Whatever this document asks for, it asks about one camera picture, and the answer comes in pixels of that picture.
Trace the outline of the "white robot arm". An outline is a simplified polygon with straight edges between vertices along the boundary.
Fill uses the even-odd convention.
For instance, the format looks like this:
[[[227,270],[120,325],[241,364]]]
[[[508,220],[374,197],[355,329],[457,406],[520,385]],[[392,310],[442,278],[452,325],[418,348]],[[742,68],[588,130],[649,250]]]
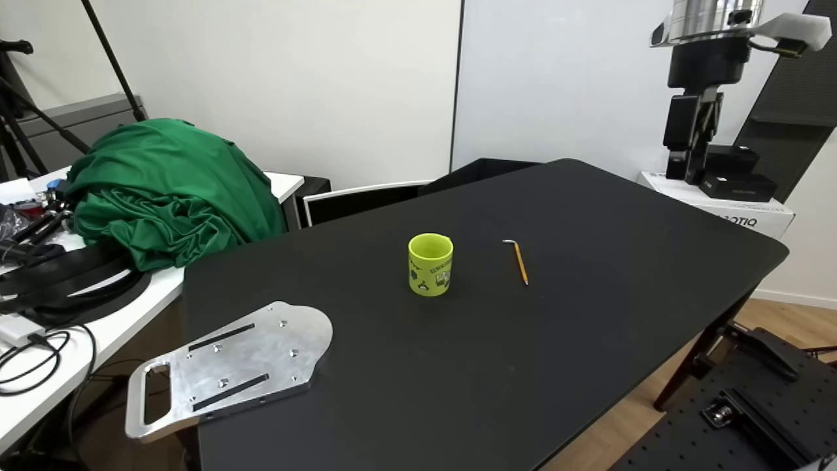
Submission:
[[[765,0],[672,0],[651,32],[653,46],[670,50],[672,88],[663,144],[666,174],[698,183],[717,136],[725,87],[742,77],[751,51],[802,57],[833,40],[833,20],[820,13],[765,15]]]

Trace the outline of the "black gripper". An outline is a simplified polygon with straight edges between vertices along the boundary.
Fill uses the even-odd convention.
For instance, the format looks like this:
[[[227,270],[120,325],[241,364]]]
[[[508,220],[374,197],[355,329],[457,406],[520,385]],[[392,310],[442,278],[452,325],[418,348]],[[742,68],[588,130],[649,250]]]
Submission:
[[[717,87],[682,91],[670,100],[665,125],[665,147],[670,149],[666,178],[685,178],[685,183],[700,180],[706,168],[706,156],[700,151],[717,132],[721,100],[725,93]]]

